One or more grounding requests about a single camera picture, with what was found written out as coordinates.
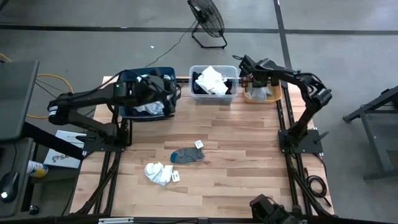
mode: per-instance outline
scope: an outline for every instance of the white cloth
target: white cloth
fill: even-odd
[[[267,95],[272,96],[272,91],[268,87],[253,88],[249,84],[245,94],[249,100],[264,101],[267,100]]]
[[[163,187],[170,182],[172,172],[173,165],[166,165],[163,167],[163,164],[160,162],[156,164],[148,163],[144,170],[145,175],[150,181],[155,182]]]
[[[168,75],[163,76],[164,79],[170,80],[171,78]],[[173,95],[167,96],[167,99],[170,100],[173,97]],[[160,101],[156,101],[153,103],[148,103],[145,105],[141,106],[136,106],[134,109],[136,109],[138,112],[146,111],[152,115],[160,115],[163,114],[163,108],[164,105]]]
[[[195,82],[208,94],[225,95],[228,87],[224,84],[226,78],[214,70],[212,66],[206,68]]]

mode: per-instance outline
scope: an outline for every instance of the black table leg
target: black table leg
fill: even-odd
[[[352,120],[359,118],[360,113],[366,112],[367,110],[376,110],[379,107],[385,105],[386,103],[390,102],[393,97],[398,95],[398,86],[390,89],[389,91],[381,94],[376,99],[370,101],[369,103],[359,107],[358,110],[352,112],[348,116],[343,117],[343,120],[347,123],[351,122]]]

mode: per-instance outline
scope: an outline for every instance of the wooden table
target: wooden table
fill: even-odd
[[[294,116],[298,119],[305,109],[304,103],[296,86],[290,85],[289,91]],[[110,122],[111,115],[105,105],[99,105],[94,118],[106,123]],[[275,103],[247,104],[240,94],[231,106],[195,106],[188,87],[183,86],[174,119],[134,123],[133,145],[121,158],[112,216],[250,218],[249,202],[259,194],[291,210],[278,129]],[[162,187],[144,175],[147,163],[171,164],[172,152],[193,147],[193,142],[199,139],[205,145],[205,158],[187,165],[175,164],[180,182]],[[96,152],[83,161],[71,212],[81,208],[97,187],[103,156],[103,152]],[[322,163],[313,155],[302,157],[310,175],[326,181]],[[303,207],[302,192],[297,192]],[[319,201],[333,213],[323,200]]]

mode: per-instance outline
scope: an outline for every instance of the fan grille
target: fan grille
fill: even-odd
[[[212,37],[224,34],[224,21],[212,0],[188,0],[193,15],[202,28]]]

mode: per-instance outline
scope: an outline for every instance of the gray sock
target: gray sock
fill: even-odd
[[[189,162],[196,162],[202,160],[205,157],[201,149],[195,147],[189,147],[185,149],[179,149],[172,153],[170,160],[176,164],[187,164]]]

